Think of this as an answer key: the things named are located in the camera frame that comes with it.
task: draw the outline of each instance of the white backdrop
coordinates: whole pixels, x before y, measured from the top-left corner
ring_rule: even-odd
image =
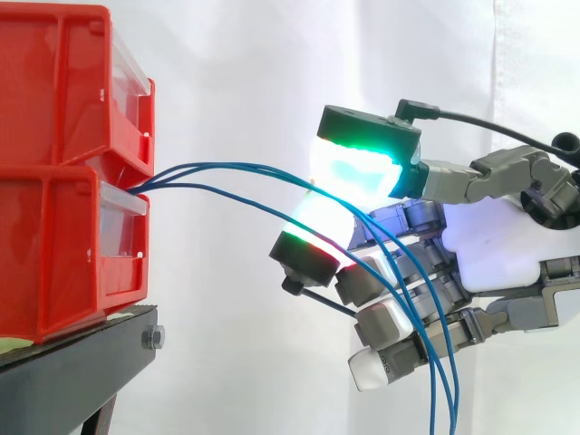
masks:
[[[103,2],[157,83],[158,170],[185,161],[246,160],[305,177],[327,103],[388,115],[400,98],[410,98],[485,118],[495,110],[508,122],[508,106],[519,98],[507,90],[521,77],[494,81],[493,0]],[[496,3],[499,16],[517,22],[517,8]],[[524,9],[523,0],[513,3]],[[499,23],[504,30],[514,26]],[[496,41],[504,59],[513,56],[506,48],[511,36],[506,31]],[[532,51],[526,53],[533,59]],[[502,77],[508,77],[521,64],[504,66]],[[531,85],[519,89],[535,91]],[[498,103],[494,94],[502,92]],[[547,96],[538,98],[545,102]],[[469,126],[420,126],[426,158],[466,164],[492,147],[490,135]],[[303,194],[240,174],[199,178],[289,213]],[[359,347],[352,322],[280,289],[282,270],[267,254],[283,223],[210,195],[151,195],[147,302],[159,305],[167,341],[156,362],[119,394],[111,434],[426,433],[428,370],[358,393],[346,363]],[[508,407],[496,395],[505,393],[504,367],[493,353],[500,348],[488,348],[483,359],[476,349],[458,356],[458,433],[532,433],[534,424],[518,431],[527,398],[511,391]],[[522,374],[522,384],[529,379]],[[446,433],[441,387],[439,392],[438,433]],[[521,412],[505,411],[514,408]],[[549,421],[539,414],[526,416]]]

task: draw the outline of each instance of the red storage bin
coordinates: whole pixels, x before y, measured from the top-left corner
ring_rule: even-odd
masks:
[[[153,175],[155,87],[97,5],[0,3],[0,165]]]
[[[87,167],[0,167],[0,337],[41,343],[147,295],[149,202]]]

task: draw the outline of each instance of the blue cable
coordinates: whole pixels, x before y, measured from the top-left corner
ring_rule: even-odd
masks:
[[[169,169],[162,171],[158,175],[156,175],[153,178],[146,181],[143,184],[143,187],[135,188],[134,190],[136,190],[139,193],[139,189],[143,189],[145,186],[149,185],[150,183],[153,183],[156,180],[163,178],[165,175],[169,175],[170,173],[178,171],[180,169],[189,169],[189,170],[186,170],[186,171],[179,173],[177,175],[174,175],[172,177],[168,177],[168,178],[164,179],[163,182],[170,182],[174,179],[180,179],[180,178],[185,177],[189,174],[199,172],[200,170],[203,170],[202,168],[206,168],[206,169],[213,169],[213,168],[215,168],[215,169],[236,169],[236,170],[244,170],[244,171],[255,172],[255,173],[258,173],[256,171],[256,169],[271,171],[274,174],[278,174],[278,175],[282,176],[282,178],[279,178],[279,177],[274,177],[274,178],[281,179],[281,180],[287,181],[287,182],[291,182],[293,184],[296,184],[296,185],[301,186],[301,187],[306,188],[306,189],[311,189],[312,191],[315,191],[321,195],[324,195],[328,198],[331,198],[331,199],[339,202],[344,207],[348,208],[351,212],[353,212],[356,216],[358,216],[361,220],[365,221],[366,223],[370,223],[371,225],[374,225],[375,227],[377,227],[385,236],[387,236],[390,240],[392,240],[411,259],[413,264],[417,267],[422,278],[425,280],[427,287],[429,288],[431,297],[433,298],[433,302],[434,302],[435,307],[437,308],[437,312],[440,316],[443,335],[445,337],[445,343],[447,346],[447,352],[448,352],[448,356],[449,356],[449,363],[450,363],[451,372],[453,375],[453,385],[454,385],[454,391],[455,391],[455,397],[454,397],[454,401],[453,401],[453,410],[454,410],[454,414],[455,414],[455,420],[457,420],[457,416],[459,413],[459,376],[458,376],[458,372],[457,372],[457,365],[455,363],[455,356],[454,356],[454,352],[453,352],[453,348],[452,348],[452,341],[451,341],[451,337],[450,337],[450,333],[449,333],[449,326],[447,325],[447,319],[445,318],[445,313],[443,312],[443,307],[441,306],[439,297],[437,296],[437,292],[435,291],[433,284],[429,280],[429,275],[427,274],[427,272],[425,271],[425,269],[421,265],[421,262],[395,235],[393,235],[386,228],[382,227],[377,222],[375,222],[374,219],[370,219],[370,217],[368,215],[360,212],[360,210],[358,210],[358,208],[356,209],[356,211],[354,211],[353,210],[354,207],[351,204],[325,192],[324,190],[312,185],[311,183],[308,183],[308,182],[296,177],[293,174],[290,174],[290,173],[285,172],[281,169],[273,168],[273,167],[270,167],[267,165],[260,165],[260,164],[255,164],[255,163],[245,163],[245,162],[185,163],[185,164],[181,164],[181,165],[175,166],[173,168],[169,168]],[[270,173],[263,173],[263,172],[260,172],[260,173],[262,173],[262,175],[268,175],[270,177],[273,177],[273,175]],[[404,284],[404,280],[402,280],[399,268],[396,266],[394,260],[392,259],[391,253],[388,252],[388,250],[386,249],[386,246],[383,244],[383,242],[379,238],[376,237],[375,240],[377,241],[382,252],[385,254],[387,261],[389,261],[389,264],[390,264],[391,268],[393,269],[395,276],[397,276],[397,280],[400,283],[401,290],[402,290],[403,294],[405,295],[405,299],[407,300],[407,303],[411,307],[411,310],[413,311],[413,313],[419,318],[419,315],[417,314],[417,311],[414,307],[414,304],[411,301],[411,297],[409,296],[408,292],[406,291],[407,290],[406,285]]]
[[[172,177],[169,177],[167,179],[162,180],[161,182],[163,183],[167,183],[172,181],[173,179],[178,179],[181,177],[185,177],[188,174],[192,174],[195,172],[199,172],[201,170],[205,170],[205,169],[237,169],[237,170],[245,170],[245,171],[249,171],[249,172],[255,172],[255,173],[259,173],[261,175],[267,175],[270,177],[274,177],[276,179],[281,179],[283,181],[286,182],[291,182],[292,184],[296,184],[298,186],[302,186],[306,189],[311,189],[313,191],[317,191],[318,193],[327,196],[328,198],[332,198],[333,200],[341,203],[344,207],[348,208],[349,210],[351,210],[355,216],[359,217],[368,227],[368,224],[372,224],[375,227],[379,228],[381,230],[381,232],[383,234],[385,234],[388,238],[390,238],[391,240],[393,240],[399,247],[401,247],[403,249],[403,251],[406,252],[406,254],[411,258],[411,261],[413,261],[413,263],[415,264],[415,266],[418,268],[418,270],[420,271],[420,273],[422,274],[423,278],[425,279],[426,283],[428,284],[428,287],[430,288],[430,292],[431,295],[434,299],[435,305],[438,308],[438,312],[440,314],[440,319],[441,319],[441,323],[443,326],[443,332],[446,335],[446,342],[447,342],[447,348],[448,348],[448,354],[449,354],[449,359],[451,362],[451,369],[453,371],[453,380],[454,380],[454,384],[455,384],[455,401],[453,403],[453,415],[451,416],[451,433],[454,432],[455,427],[456,427],[456,420],[457,420],[457,414],[458,414],[458,408],[459,408],[459,379],[457,376],[457,369],[455,367],[455,362],[454,362],[454,358],[453,358],[453,351],[450,348],[450,337],[449,337],[449,331],[448,331],[448,326],[447,326],[447,322],[445,319],[445,314],[442,312],[442,307],[440,306],[440,301],[439,298],[437,297],[437,294],[434,290],[434,288],[432,288],[432,284],[429,280],[429,277],[427,275],[427,273],[425,272],[425,270],[423,269],[421,263],[419,263],[419,261],[414,257],[414,255],[411,253],[411,251],[399,240],[397,239],[394,235],[392,235],[388,230],[386,230],[384,227],[380,226],[378,223],[376,223],[373,219],[371,219],[370,217],[368,217],[366,214],[362,213],[362,211],[360,211],[358,208],[355,208],[354,206],[352,206],[349,203],[346,203],[345,201],[342,201],[341,199],[338,199],[330,194],[328,194],[327,192],[325,192],[322,189],[317,188],[316,186],[313,186],[310,183],[307,183],[306,181],[292,175],[289,174],[287,172],[284,172],[280,169],[277,168],[272,168],[266,165],[258,165],[258,164],[251,164],[251,163],[243,163],[243,162],[230,162],[230,163],[219,163],[219,162],[205,162],[205,163],[189,163],[189,164],[182,164],[182,165],[178,165],[174,168],[170,168],[170,169],[166,169],[165,171],[161,172],[160,174],[158,174],[157,176],[153,177],[152,179],[148,180],[146,183],[144,183],[143,186],[138,187],[138,188],[134,188],[131,190],[131,193],[140,193],[142,191],[146,191],[148,190],[148,186],[155,182],[155,180],[162,178],[164,175],[167,175],[171,172],[174,172],[176,170],[180,170],[180,169],[187,169],[187,168],[194,168],[194,169],[190,169],[187,171],[184,171],[180,174],[174,175]],[[417,314],[417,311],[414,307],[414,304],[411,301],[411,297],[406,289],[406,286],[404,284],[404,280],[402,280],[400,271],[398,269],[398,267],[396,266],[396,264],[394,263],[394,260],[392,260],[391,254],[388,252],[388,250],[386,249],[386,247],[384,246],[383,242],[378,238],[378,236],[373,233],[372,229],[369,228],[370,231],[372,232],[375,240],[377,241],[377,243],[379,244],[380,248],[382,249],[382,252],[385,254],[387,260],[389,260],[389,263],[391,265],[391,268],[393,269],[393,272],[395,273],[395,275],[397,276],[397,279],[401,285],[401,290],[403,292],[403,294],[405,295],[405,299],[407,300],[407,303],[409,305],[409,307],[411,308],[411,310],[413,311],[413,314],[415,314],[415,317],[417,319],[419,319],[419,316]],[[449,388],[449,384],[444,382],[444,386],[446,386],[446,393],[447,389]],[[431,401],[431,408],[434,407],[434,403],[433,401]]]

